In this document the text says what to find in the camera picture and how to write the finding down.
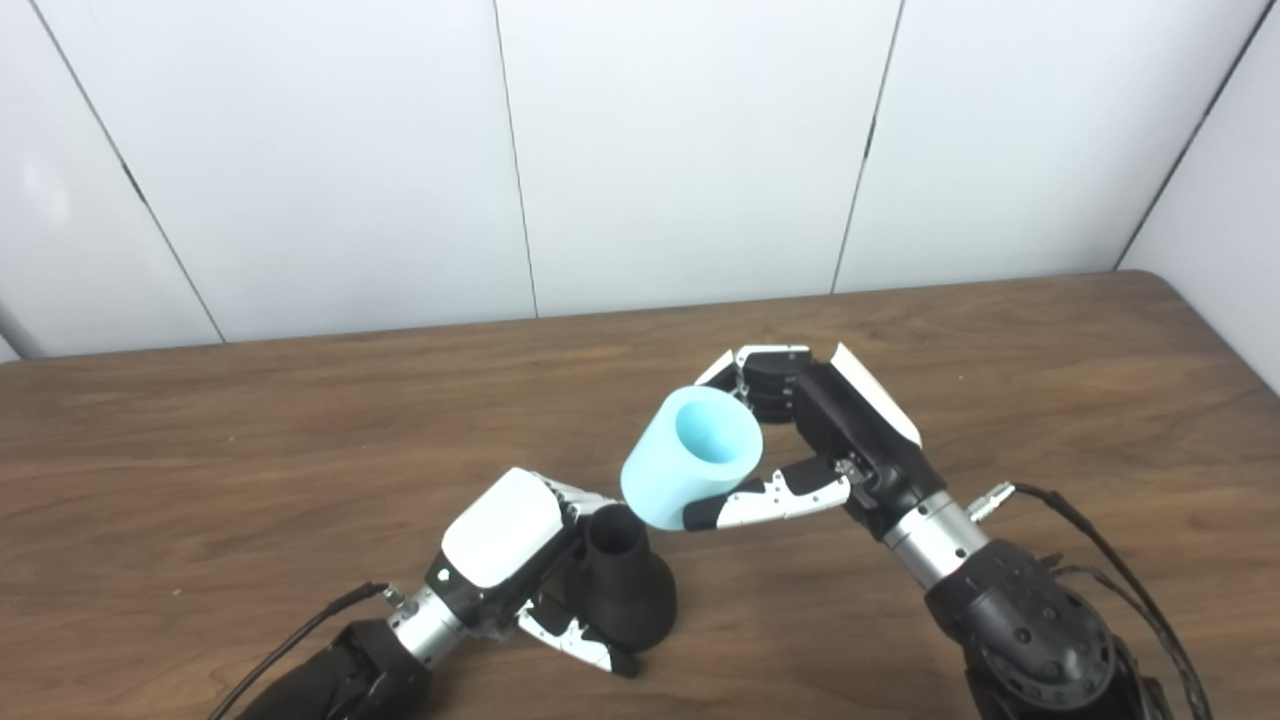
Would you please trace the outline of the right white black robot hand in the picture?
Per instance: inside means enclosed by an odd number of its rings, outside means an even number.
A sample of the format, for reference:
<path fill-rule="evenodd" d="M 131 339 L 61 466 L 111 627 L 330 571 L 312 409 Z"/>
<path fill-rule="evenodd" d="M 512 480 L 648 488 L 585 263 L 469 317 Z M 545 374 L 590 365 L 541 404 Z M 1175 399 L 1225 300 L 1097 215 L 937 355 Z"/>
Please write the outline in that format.
<path fill-rule="evenodd" d="M 762 425 L 791 425 L 809 459 L 687 503 L 685 530 L 718 530 L 844 509 L 877 542 L 945 489 L 922 434 L 884 387 L 838 345 L 826 361 L 803 345 L 748 345 L 718 357 L 698 387 L 726 392 Z"/>

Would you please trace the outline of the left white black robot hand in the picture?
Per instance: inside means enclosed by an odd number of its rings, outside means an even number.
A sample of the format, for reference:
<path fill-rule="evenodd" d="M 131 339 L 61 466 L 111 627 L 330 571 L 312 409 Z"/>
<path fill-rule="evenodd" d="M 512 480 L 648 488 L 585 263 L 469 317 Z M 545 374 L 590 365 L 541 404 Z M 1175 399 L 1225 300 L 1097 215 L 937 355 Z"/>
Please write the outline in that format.
<path fill-rule="evenodd" d="M 536 471 L 511 468 L 445 529 L 442 547 L 399 611 L 397 639 L 434 669 L 467 638 L 504 639 L 521 630 L 548 647 L 617 676 L 637 660 L 590 628 L 543 587 L 585 553 L 588 525 L 623 503 Z"/>

